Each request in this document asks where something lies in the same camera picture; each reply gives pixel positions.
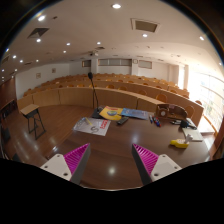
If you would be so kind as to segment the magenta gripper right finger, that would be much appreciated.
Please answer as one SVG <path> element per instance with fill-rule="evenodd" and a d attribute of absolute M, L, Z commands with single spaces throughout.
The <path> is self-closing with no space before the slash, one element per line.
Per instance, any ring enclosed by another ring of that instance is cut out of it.
<path fill-rule="evenodd" d="M 137 144 L 132 144 L 132 155 L 143 185 L 148 185 L 181 170 L 181 167 L 168 155 L 157 155 Z"/>

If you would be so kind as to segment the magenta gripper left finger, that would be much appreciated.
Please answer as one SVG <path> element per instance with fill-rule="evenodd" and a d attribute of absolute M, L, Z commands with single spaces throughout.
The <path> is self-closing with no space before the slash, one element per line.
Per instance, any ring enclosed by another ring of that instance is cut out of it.
<path fill-rule="evenodd" d="M 87 143 L 65 155 L 55 154 L 41 169 L 79 185 L 90 154 L 90 144 Z"/>

